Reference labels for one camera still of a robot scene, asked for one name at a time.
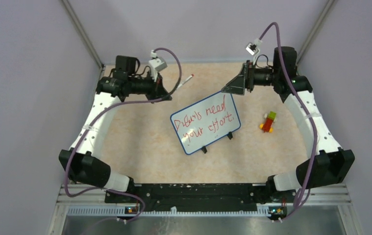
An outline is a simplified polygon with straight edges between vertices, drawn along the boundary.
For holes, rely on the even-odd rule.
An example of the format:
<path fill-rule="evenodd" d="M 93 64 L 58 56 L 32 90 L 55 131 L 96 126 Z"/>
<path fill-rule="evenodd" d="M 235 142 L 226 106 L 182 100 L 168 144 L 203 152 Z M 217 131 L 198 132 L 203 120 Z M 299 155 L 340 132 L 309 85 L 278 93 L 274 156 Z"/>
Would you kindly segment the white marker pen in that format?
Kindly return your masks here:
<path fill-rule="evenodd" d="M 192 78 L 189 78 L 187 77 L 184 81 L 180 82 L 179 85 L 177 86 L 177 89 L 179 89 L 180 87 L 182 87 L 185 83 L 187 83 L 190 79 Z"/>

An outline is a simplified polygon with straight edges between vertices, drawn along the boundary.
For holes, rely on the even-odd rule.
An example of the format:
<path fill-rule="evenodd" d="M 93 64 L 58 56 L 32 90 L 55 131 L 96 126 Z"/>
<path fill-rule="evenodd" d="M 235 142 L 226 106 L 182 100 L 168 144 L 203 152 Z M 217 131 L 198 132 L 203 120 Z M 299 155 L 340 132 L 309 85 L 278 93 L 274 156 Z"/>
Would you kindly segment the blue framed whiteboard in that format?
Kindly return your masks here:
<path fill-rule="evenodd" d="M 241 128 L 232 94 L 214 93 L 170 116 L 170 121 L 185 154 L 206 148 L 229 132 Z"/>

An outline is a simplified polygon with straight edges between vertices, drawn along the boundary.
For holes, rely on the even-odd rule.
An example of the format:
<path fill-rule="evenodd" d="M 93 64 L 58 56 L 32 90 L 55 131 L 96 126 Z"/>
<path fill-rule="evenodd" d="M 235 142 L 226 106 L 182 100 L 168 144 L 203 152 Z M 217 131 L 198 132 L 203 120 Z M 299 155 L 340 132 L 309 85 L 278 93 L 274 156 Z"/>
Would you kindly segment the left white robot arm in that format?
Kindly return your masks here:
<path fill-rule="evenodd" d="M 150 56 L 143 72 L 138 72 L 138 58 L 118 55 L 110 75 L 99 80 L 91 110 L 80 133 L 69 149 L 61 150 L 58 156 L 65 170 L 66 183 L 75 181 L 93 188 L 115 190 L 121 201 L 133 200 L 135 189 L 130 186 L 131 178 L 113 170 L 100 158 L 104 137 L 118 107 L 128 104 L 126 98 L 129 95 L 144 95 L 144 103 L 172 99 L 172 92 L 164 88 L 160 74 L 167 67 L 166 61 L 157 56 L 156 51 L 152 51 Z"/>

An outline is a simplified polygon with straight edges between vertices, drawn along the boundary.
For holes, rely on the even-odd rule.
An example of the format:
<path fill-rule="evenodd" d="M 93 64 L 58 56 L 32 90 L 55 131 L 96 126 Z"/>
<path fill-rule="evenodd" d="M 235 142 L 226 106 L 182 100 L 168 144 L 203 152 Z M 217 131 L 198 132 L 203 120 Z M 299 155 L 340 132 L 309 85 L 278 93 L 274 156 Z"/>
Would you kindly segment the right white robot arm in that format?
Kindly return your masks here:
<path fill-rule="evenodd" d="M 308 159 L 288 173 L 268 177 L 266 197 L 278 202 L 285 191 L 311 189 L 341 183 L 355 155 L 343 149 L 331 135 L 315 102 L 313 88 L 305 76 L 297 75 L 297 52 L 293 47 L 274 49 L 273 65 L 256 68 L 247 60 L 223 88 L 223 93 L 244 95 L 255 86 L 272 86 L 292 114 L 303 137 Z"/>

